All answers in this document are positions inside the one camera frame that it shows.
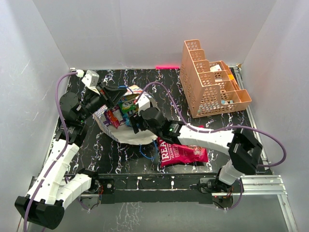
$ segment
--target red snack bag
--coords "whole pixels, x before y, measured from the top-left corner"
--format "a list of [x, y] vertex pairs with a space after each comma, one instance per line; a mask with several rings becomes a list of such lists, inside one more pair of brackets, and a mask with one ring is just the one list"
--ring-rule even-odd
[[175, 163], [208, 162], [207, 151], [203, 147], [168, 144], [158, 138], [161, 167]]
[[111, 110], [106, 111], [106, 117], [111, 122], [111, 124], [116, 127], [116, 129], [120, 126], [118, 119], [114, 116]]

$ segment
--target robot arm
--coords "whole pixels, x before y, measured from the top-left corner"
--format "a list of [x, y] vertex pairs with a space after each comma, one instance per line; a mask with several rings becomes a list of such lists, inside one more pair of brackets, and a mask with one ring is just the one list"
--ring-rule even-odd
[[209, 192], [226, 191], [242, 175], [252, 175], [256, 172], [262, 145], [249, 130], [237, 129], [201, 134], [182, 122], [167, 120], [157, 108], [151, 106], [146, 109], [144, 107], [144, 110], [132, 116], [130, 121], [134, 131], [150, 130], [167, 143], [196, 145], [229, 155], [230, 161], [219, 170], [215, 181], [207, 183]]
[[[33, 198], [28, 221], [49, 229], [55, 229], [59, 225], [65, 209], [72, 201], [84, 191], [97, 187], [98, 173], [82, 169], [68, 184], [60, 188], [65, 172], [87, 134], [88, 126], [84, 121], [103, 105], [108, 108], [114, 107], [126, 93], [126, 89], [108, 87], [103, 83], [98, 83], [98, 74], [94, 71], [87, 71], [82, 82], [88, 87], [83, 101], [71, 92], [64, 94], [59, 101], [69, 132], [69, 144], [66, 151], [62, 157], [57, 159], [66, 143], [63, 126], [59, 125], [52, 151], [37, 181], [25, 197], [19, 196], [15, 201], [15, 207], [24, 218], [28, 203]], [[44, 176], [53, 162], [56, 162], [55, 165], [49, 174]], [[44, 182], [35, 195], [34, 192], [41, 180]]]

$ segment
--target black bracket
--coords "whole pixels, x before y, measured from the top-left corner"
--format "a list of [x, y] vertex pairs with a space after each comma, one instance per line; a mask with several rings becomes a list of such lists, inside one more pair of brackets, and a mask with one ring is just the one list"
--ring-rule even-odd
[[236, 129], [228, 153], [236, 170], [246, 175], [254, 175], [261, 158], [263, 146], [247, 129]]
[[[66, 126], [69, 132], [69, 144], [71, 145], [74, 143], [77, 146], [81, 146], [86, 137], [89, 127], [85, 123], [70, 121], [66, 121]], [[59, 128], [56, 131], [55, 139], [56, 141], [58, 141], [59, 139], [66, 140], [66, 135], [64, 133], [61, 121], [59, 121]]]
[[232, 186], [219, 180], [221, 169], [218, 171], [215, 179], [201, 178], [197, 184], [197, 190], [202, 193], [229, 192]]
[[[25, 218], [26, 208], [29, 204], [29, 196], [18, 196], [15, 201], [15, 207], [20, 215]], [[44, 200], [37, 202], [33, 201], [30, 207], [28, 221], [47, 227], [51, 230], [55, 229], [61, 222], [64, 216], [63, 201], [56, 201], [54, 205], [45, 204]]]
[[98, 83], [96, 89], [99, 94], [87, 89], [83, 100], [72, 92], [62, 95], [59, 103], [66, 122], [82, 123], [104, 105], [111, 109], [126, 93], [125, 88], [109, 87], [103, 83]]
[[179, 131], [184, 125], [183, 122], [168, 120], [163, 116], [162, 112], [155, 107], [147, 108], [144, 111], [140, 111], [139, 115], [133, 115], [130, 117], [134, 133], [149, 130], [156, 136], [169, 144], [180, 144], [178, 136]]
[[104, 188], [101, 203], [212, 204], [211, 193], [203, 194], [194, 187], [201, 178], [215, 179], [215, 174], [99, 174], [99, 182]]

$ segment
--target black marble surface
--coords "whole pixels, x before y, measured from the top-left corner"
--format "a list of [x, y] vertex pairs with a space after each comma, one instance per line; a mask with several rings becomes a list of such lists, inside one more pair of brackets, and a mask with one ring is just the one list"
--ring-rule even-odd
[[[246, 111], [191, 118], [179, 80], [180, 70], [102, 70], [97, 72], [100, 75], [100, 81], [109, 86], [137, 85], [143, 88], [152, 81], [163, 83], [176, 100], [185, 120], [194, 126], [203, 125], [205, 128], [218, 129], [231, 125], [250, 125]], [[69, 92], [77, 93], [82, 99], [85, 90], [80, 78], [77, 76], [70, 78]], [[152, 86], [147, 92], [156, 100], [165, 117], [180, 120], [167, 93], [161, 87]], [[216, 173], [229, 159], [223, 153], [208, 150], [209, 162], [207, 163], [194, 162], [161, 168], [160, 158], [154, 144], [142, 146], [145, 155], [155, 156], [154, 160], [150, 160], [142, 156], [139, 151], [140, 146], [120, 144], [104, 134], [93, 118], [87, 119], [86, 124], [89, 126], [88, 134], [79, 152], [73, 158], [68, 174], [76, 174], [82, 168], [96, 170], [100, 174]]]

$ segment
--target white panel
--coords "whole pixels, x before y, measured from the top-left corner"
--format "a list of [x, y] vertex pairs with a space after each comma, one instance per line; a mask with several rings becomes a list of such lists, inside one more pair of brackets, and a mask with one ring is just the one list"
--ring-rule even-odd
[[[83, 202], [91, 207], [96, 200]], [[288, 232], [277, 196], [243, 196], [227, 213], [214, 207], [198, 202], [116, 203], [101, 204], [89, 214], [74, 201], [57, 229], [48, 232]], [[30, 228], [42, 230], [34, 224]]]
[[[301, 232], [308, 231], [308, 11], [307, 0], [278, 1], [243, 64], [257, 126], [286, 146], [287, 159], [274, 170], [282, 175]], [[279, 146], [262, 140], [269, 159], [280, 160]]]
[[70, 67], [121, 68], [120, 9], [117, 0], [34, 0]]
[[180, 65], [183, 41], [243, 62], [275, 0], [34, 0], [70, 67]]
[[180, 65], [183, 41], [199, 39], [206, 59], [243, 62], [274, 0], [120, 1], [129, 67]]
[[14, 202], [42, 167], [69, 69], [32, 1], [2, 0], [0, 15], [0, 231], [16, 231]]

